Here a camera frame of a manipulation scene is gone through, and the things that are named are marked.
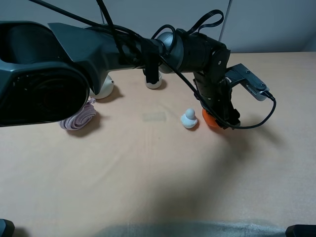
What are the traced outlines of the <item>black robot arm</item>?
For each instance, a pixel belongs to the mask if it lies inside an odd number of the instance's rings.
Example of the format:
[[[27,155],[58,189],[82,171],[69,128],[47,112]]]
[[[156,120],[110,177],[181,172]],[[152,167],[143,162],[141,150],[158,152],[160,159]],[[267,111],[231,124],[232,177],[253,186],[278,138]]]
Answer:
[[[222,128],[240,124],[225,75],[230,51],[206,35],[173,29],[152,39],[107,25],[0,24],[0,124],[56,122],[80,111],[108,73],[143,69],[147,83],[159,73],[193,73],[194,95]]]

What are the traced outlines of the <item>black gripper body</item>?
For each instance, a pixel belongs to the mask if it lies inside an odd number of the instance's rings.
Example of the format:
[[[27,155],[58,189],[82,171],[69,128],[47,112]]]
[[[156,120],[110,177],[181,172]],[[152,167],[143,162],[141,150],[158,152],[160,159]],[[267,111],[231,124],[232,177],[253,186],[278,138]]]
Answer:
[[[235,109],[232,105],[232,89],[229,80],[220,79],[218,82],[212,82],[211,77],[205,76],[200,72],[194,73],[194,83],[197,91],[204,99],[202,106],[205,110],[218,116],[234,116]]]

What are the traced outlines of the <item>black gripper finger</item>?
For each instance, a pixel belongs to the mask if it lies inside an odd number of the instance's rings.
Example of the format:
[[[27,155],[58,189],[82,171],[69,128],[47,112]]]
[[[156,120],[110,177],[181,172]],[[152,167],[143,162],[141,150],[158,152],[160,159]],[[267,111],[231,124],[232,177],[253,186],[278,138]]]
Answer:
[[[216,113],[226,123],[229,123],[230,125],[234,125],[234,126],[240,126],[240,120],[239,120],[240,113],[233,106],[228,106],[228,110],[225,113],[224,112],[220,113],[219,111],[217,111]],[[214,117],[216,126],[222,129],[229,128],[228,126],[221,123],[213,114],[211,115]]]

